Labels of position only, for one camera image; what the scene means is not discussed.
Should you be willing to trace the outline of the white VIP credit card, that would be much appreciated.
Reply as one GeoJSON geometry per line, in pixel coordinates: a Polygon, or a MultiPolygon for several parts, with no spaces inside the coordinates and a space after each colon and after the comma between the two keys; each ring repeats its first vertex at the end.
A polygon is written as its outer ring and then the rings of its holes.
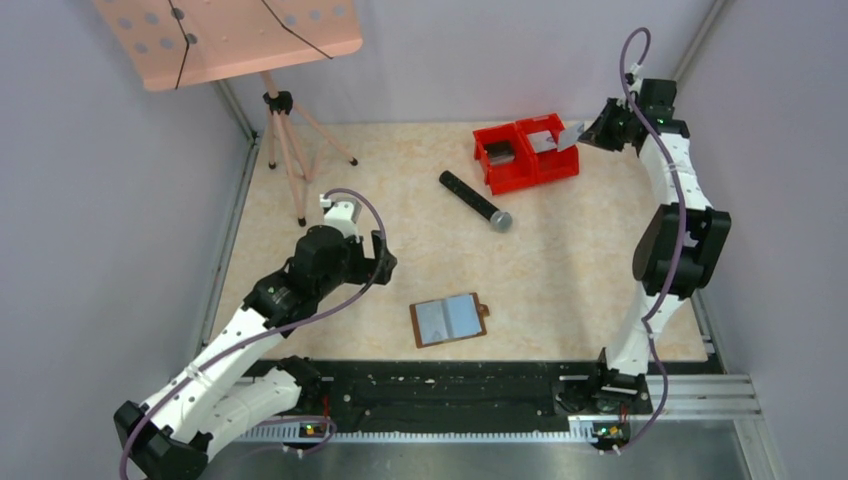
{"type": "Polygon", "coordinates": [[[536,154],[557,151],[557,140],[549,130],[529,133],[527,140],[532,151],[536,154]]]}

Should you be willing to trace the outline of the brown leather card holder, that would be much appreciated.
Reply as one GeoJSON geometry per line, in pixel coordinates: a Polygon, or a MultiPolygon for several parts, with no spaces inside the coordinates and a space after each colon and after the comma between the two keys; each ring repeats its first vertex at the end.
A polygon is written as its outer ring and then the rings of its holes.
{"type": "Polygon", "coordinates": [[[482,337],[490,309],[476,292],[433,299],[409,306],[418,349],[482,337]]]}

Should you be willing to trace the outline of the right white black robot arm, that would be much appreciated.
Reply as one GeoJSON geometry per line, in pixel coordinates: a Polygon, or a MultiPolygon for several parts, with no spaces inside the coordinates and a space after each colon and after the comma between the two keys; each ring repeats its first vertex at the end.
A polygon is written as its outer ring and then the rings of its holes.
{"type": "Polygon", "coordinates": [[[699,185],[690,155],[690,131],[674,116],[672,80],[624,77],[625,96],[608,99],[581,142],[606,151],[632,146],[658,204],[634,250],[635,296],[624,324],[599,356],[586,385],[589,404],[612,412],[640,399],[656,341],[666,324],[716,269],[732,220],[699,185]]]}

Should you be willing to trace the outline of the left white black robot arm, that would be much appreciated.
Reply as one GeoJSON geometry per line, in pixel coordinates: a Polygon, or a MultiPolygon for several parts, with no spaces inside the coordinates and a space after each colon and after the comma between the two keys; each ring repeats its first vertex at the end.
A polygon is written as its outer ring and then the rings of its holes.
{"type": "Polygon", "coordinates": [[[323,320],[391,280],[397,264],[385,227],[371,233],[366,257],[354,227],[311,227],[282,268],[259,279],[229,323],[162,389],[126,401],[113,421],[122,448],[118,475],[137,467],[147,479],[198,479],[244,433],[277,413],[308,413],[319,404],[320,376],[288,357],[240,391],[232,388],[295,329],[323,320]]]}

